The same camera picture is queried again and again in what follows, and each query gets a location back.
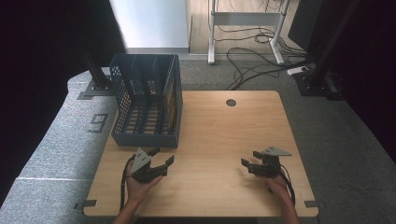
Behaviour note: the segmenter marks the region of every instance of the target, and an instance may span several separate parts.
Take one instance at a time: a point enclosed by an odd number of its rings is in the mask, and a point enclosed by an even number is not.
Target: white wall
[[[110,0],[125,48],[188,48],[190,0]]]

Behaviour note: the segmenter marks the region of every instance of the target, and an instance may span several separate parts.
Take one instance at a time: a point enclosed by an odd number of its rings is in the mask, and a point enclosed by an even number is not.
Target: black cable bundle
[[[128,159],[128,161],[126,162],[125,167],[122,171],[122,178],[121,178],[121,184],[120,184],[120,210],[122,210],[122,208],[125,204],[125,180],[126,180],[126,177],[129,177],[129,176],[126,176],[128,164],[129,164],[129,162],[131,162],[133,160],[134,160],[134,155]]]
[[[288,186],[288,189],[289,189],[289,191],[290,191],[290,197],[291,197],[291,200],[293,201],[293,204],[294,204],[294,206],[296,205],[296,196],[295,196],[295,194],[294,194],[294,189],[293,189],[293,186],[291,185],[291,182],[286,178],[286,176],[282,173],[282,172],[279,172],[279,175],[282,177],[282,179],[286,182],[286,185]]]
[[[261,57],[262,59],[264,59],[266,62],[270,63],[271,65],[274,65],[274,66],[277,66],[277,67],[280,67],[280,68],[279,68],[279,69],[276,69],[276,70],[270,70],[270,71],[264,71],[264,72],[257,72],[257,71],[254,70],[254,68],[257,68],[257,67],[262,66],[262,65],[266,65],[266,63],[260,63],[259,65],[256,65],[256,66],[250,67],[250,68],[243,67],[243,69],[247,69],[247,71],[242,72],[242,71],[241,71],[241,68],[242,68],[242,67],[238,67],[238,66],[235,64],[235,62],[230,58],[231,51],[233,51],[233,50],[244,50],[244,51],[249,51],[249,52],[251,52],[251,53],[253,53],[253,54],[255,54],[255,55]],[[298,67],[298,66],[301,66],[301,65],[307,63],[307,61],[301,61],[301,62],[299,62],[299,63],[295,63],[295,64],[291,64],[291,65],[281,65],[281,64],[277,64],[277,63],[273,63],[273,62],[269,61],[269,60],[266,59],[264,56],[260,55],[260,53],[254,51],[254,50],[252,50],[252,49],[243,49],[243,48],[232,48],[232,49],[229,49],[229,50],[227,51],[227,59],[230,61],[230,63],[231,63],[231,64],[233,65],[233,67],[235,68],[235,72],[234,72],[234,73],[237,73],[237,74],[239,75],[239,77],[236,78],[235,81],[227,87],[226,91],[235,91],[235,90],[237,90],[242,84],[244,84],[246,81],[248,81],[248,80],[250,80],[250,79],[252,79],[252,78],[254,78],[254,77],[258,77],[258,76],[261,76],[261,75],[267,75],[267,74],[274,73],[274,72],[285,71],[285,70],[288,70],[288,69],[291,69],[291,68],[294,68],[294,67]],[[244,75],[246,75],[249,71],[254,71],[254,72],[256,72],[257,74],[254,75],[254,76],[248,77],[248,78],[246,78],[246,79],[243,79]]]

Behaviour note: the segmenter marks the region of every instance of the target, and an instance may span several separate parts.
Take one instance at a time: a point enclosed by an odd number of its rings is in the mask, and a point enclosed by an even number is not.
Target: black cable
[[[318,224],[321,223],[319,215],[317,215],[317,223],[318,223]]]
[[[261,73],[262,71],[256,71],[255,70],[255,68],[258,68],[258,67],[260,67],[260,66],[264,66],[264,65],[268,65],[267,63],[259,63],[258,65],[255,65],[255,66],[253,66],[253,67],[240,67],[240,70],[245,70],[246,69],[246,71],[243,73],[243,75],[245,75],[247,72],[249,72],[249,71],[252,71],[252,72],[254,72],[254,73],[256,73],[256,74],[259,74],[259,73]],[[235,71],[233,71],[233,79],[234,80],[236,80],[237,79],[237,77],[235,77],[235,75],[236,75],[236,70]],[[270,77],[279,77],[279,74],[277,74],[276,76],[272,76],[272,75],[268,75],[268,76],[270,76]]]
[[[264,0],[262,0],[262,3],[259,5],[259,7],[257,7],[256,11],[259,11],[260,7],[264,5]]]
[[[260,64],[260,65],[257,65],[257,66],[254,66],[254,67],[252,67],[251,69],[248,69],[247,71],[245,71],[244,73],[242,73],[241,70],[240,70],[240,68],[239,68],[239,67],[234,63],[234,61],[230,58],[230,51],[235,50],[235,49],[250,51],[250,52],[254,53],[255,55],[258,55],[259,57],[261,57],[262,59],[264,59],[264,60],[267,61],[268,63],[270,63],[270,64],[272,64],[272,65],[275,65],[275,66],[278,66],[278,67],[282,67],[282,68],[281,68],[281,69],[276,69],[276,70],[271,70],[271,71],[261,72],[261,73],[259,73],[259,74],[256,74],[255,76],[248,77],[247,79],[243,80],[243,76],[244,76],[247,72],[251,71],[252,69],[254,69],[254,68],[258,67],[258,66],[260,66],[261,64]],[[228,59],[228,60],[230,61],[230,63],[233,65],[233,67],[235,68],[235,71],[239,74],[239,78],[236,79],[232,84],[230,84],[230,85],[227,87],[226,91],[227,91],[228,89],[230,89],[231,86],[232,86],[233,84],[235,84],[237,81],[239,81],[239,83],[238,83],[236,86],[234,86],[234,87],[231,89],[231,91],[234,91],[234,90],[238,89],[243,83],[245,83],[246,81],[248,81],[248,80],[250,80],[250,79],[252,79],[252,78],[254,78],[254,77],[257,77],[257,76],[260,76],[260,75],[269,74],[269,73],[273,73],[273,72],[284,71],[284,70],[291,69],[291,68],[293,68],[293,67],[296,67],[296,66],[299,66],[299,65],[301,65],[301,64],[306,63],[306,61],[302,61],[302,62],[295,63],[295,64],[291,64],[291,65],[279,65],[279,64],[277,64],[277,63],[273,63],[273,62],[269,61],[268,59],[266,59],[265,57],[263,57],[263,56],[260,55],[258,52],[254,51],[254,50],[252,50],[252,49],[243,49],[243,48],[232,48],[232,49],[229,49],[229,50],[227,51],[227,59]]]
[[[285,167],[284,165],[279,164],[281,167],[285,168],[285,170],[286,170],[286,172],[287,172],[287,174],[288,174],[289,179],[287,179],[286,176],[285,176],[285,174],[283,174],[283,172],[282,172],[280,169],[278,169],[279,167],[277,167],[276,165],[274,165],[272,162],[266,161],[266,164],[271,165],[275,170],[277,170],[278,174],[279,174],[279,175],[282,177],[282,179],[285,181],[286,185],[288,186],[289,192],[290,192],[291,200],[293,201],[293,205],[295,206],[295,205],[296,205],[296,196],[295,196],[295,194],[294,194],[293,186],[291,185],[291,181],[290,181],[290,176],[289,176],[288,169],[286,169],[286,167]]]
[[[285,167],[284,165],[282,165],[282,164],[280,164],[280,166],[282,166],[282,167],[283,167],[283,169],[285,169],[285,171],[286,171],[286,174],[288,175],[288,179],[289,179],[289,181],[290,181],[290,183],[291,183],[291,179],[290,179],[290,175],[289,175],[289,171],[288,171],[288,169],[286,169],[286,167]]]
[[[290,58],[305,58],[305,57],[303,57],[303,56],[288,56],[288,58],[286,59],[287,61],[288,61],[288,63],[289,64],[294,64],[294,63],[292,63],[291,61],[290,61]]]
[[[233,4],[231,3],[231,0],[230,0],[230,7],[233,9],[233,11],[235,11],[235,8],[233,8]]]
[[[276,10],[277,8],[280,9],[281,6],[282,6],[282,4],[283,4],[283,0],[280,2],[279,7],[275,7],[275,8],[273,8],[273,10]],[[217,2],[216,8],[217,8],[217,10],[219,10],[219,1]],[[210,14],[210,1],[207,0],[207,24],[208,24],[208,27],[209,27],[209,31],[211,31],[212,27],[210,26],[209,14]],[[239,41],[239,40],[247,40],[247,39],[250,39],[250,38],[254,38],[254,40],[255,40],[256,42],[261,43],[261,44],[266,44],[266,43],[269,43],[269,42],[270,42],[270,38],[274,38],[274,32],[273,32],[273,31],[268,30],[268,29],[265,29],[265,28],[261,28],[260,26],[259,26],[258,28],[248,28],[248,29],[231,30],[231,31],[223,30],[219,25],[218,25],[218,28],[219,28],[222,32],[225,32],[225,33],[244,32],[244,31],[250,31],[250,30],[259,30],[259,31],[260,31],[260,32],[259,32],[258,34],[256,34],[256,35],[247,36],[247,37],[243,37],[243,38],[225,38],[225,39],[216,39],[216,38],[214,38],[214,40],[215,40],[215,41],[218,41],[218,42],[220,42],[220,41],[231,41],[231,40],[232,40],[232,41]],[[267,38],[266,41],[260,41],[259,37],[263,37],[263,36]],[[282,37],[280,37],[280,38],[278,39],[278,43],[279,43],[280,47],[281,47],[285,52],[287,52],[288,54],[293,54],[293,55],[298,55],[298,56],[301,56],[301,57],[305,57],[305,52],[304,52],[303,50],[301,50],[301,49],[295,49],[295,48],[289,47],[289,46],[286,44],[286,42],[284,41],[284,39],[283,39]]]
[[[267,6],[265,7],[265,12],[267,12],[268,6],[270,5],[270,1],[267,0]]]
[[[278,7],[275,5],[275,7],[269,7],[269,8],[271,8],[273,11],[276,11],[276,10],[277,10],[277,11],[279,12],[280,9],[282,8],[282,5],[283,5],[283,0],[280,1],[280,5],[279,5]]]
[[[126,179],[126,172],[128,169],[128,164],[129,162],[134,160],[134,155],[128,159],[128,161],[125,164],[125,167],[122,171],[122,178],[121,178],[121,184],[120,184],[120,210],[122,210],[124,204],[125,204],[125,179]]]
[[[282,172],[279,172],[279,175],[286,182],[286,185],[288,186],[288,189],[290,191],[291,200],[293,201],[293,204],[295,206],[296,205],[296,196],[294,194],[294,189],[293,189],[293,186],[291,185],[291,182],[285,177],[285,175]]]

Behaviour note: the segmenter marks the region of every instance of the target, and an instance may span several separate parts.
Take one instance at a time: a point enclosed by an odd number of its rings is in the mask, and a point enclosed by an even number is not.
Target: dark blue plastic crate
[[[177,147],[183,98],[177,55],[116,54],[110,73],[119,146]]]

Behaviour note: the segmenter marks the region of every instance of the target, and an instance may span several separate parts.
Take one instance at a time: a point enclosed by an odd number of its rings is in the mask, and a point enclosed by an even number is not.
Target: black stand
[[[92,80],[85,91],[79,94],[78,100],[91,100],[93,96],[112,96],[115,94],[110,76],[106,76],[99,66],[93,62],[91,54],[82,47],[84,62],[91,73]]]
[[[339,81],[337,81],[339,78],[336,75],[329,76],[329,69],[335,55],[335,46],[359,1],[360,0],[354,0],[347,8],[340,23],[337,25],[332,35],[330,35],[314,71],[312,73],[293,75],[302,96],[327,96],[330,100],[342,99],[340,88],[334,85],[335,83],[339,83]]]

